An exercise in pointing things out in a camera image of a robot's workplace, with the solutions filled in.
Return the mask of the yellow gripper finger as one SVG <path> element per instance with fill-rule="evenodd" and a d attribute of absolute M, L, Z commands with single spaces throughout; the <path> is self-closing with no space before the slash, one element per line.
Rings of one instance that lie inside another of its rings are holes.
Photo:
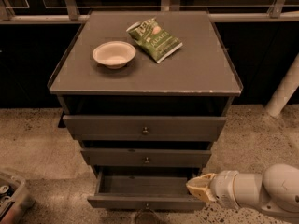
<path fill-rule="evenodd" d="M 216 198 L 211 191 L 210 184 L 215 176 L 214 173 L 209 173 L 190 179 L 186 183 L 189 193 L 202 202 L 214 203 Z"/>

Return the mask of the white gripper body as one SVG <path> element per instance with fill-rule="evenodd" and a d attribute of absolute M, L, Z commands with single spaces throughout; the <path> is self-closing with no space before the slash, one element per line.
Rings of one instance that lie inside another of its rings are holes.
<path fill-rule="evenodd" d="M 238 209 L 239 205 L 234 195 L 234 181 L 238 171 L 222 171 L 214 176 L 210 189 L 216 202 L 227 209 Z"/>

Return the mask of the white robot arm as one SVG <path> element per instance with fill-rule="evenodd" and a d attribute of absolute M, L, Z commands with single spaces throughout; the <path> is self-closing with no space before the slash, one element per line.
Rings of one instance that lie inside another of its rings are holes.
<path fill-rule="evenodd" d="M 254 209 L 264 215 L 299 223 L 299 169 L 274 164 L 262 174 L 233 170 L 209 173 L 186 183 L 189 193 L 205 203 L 223 208 Z"/>

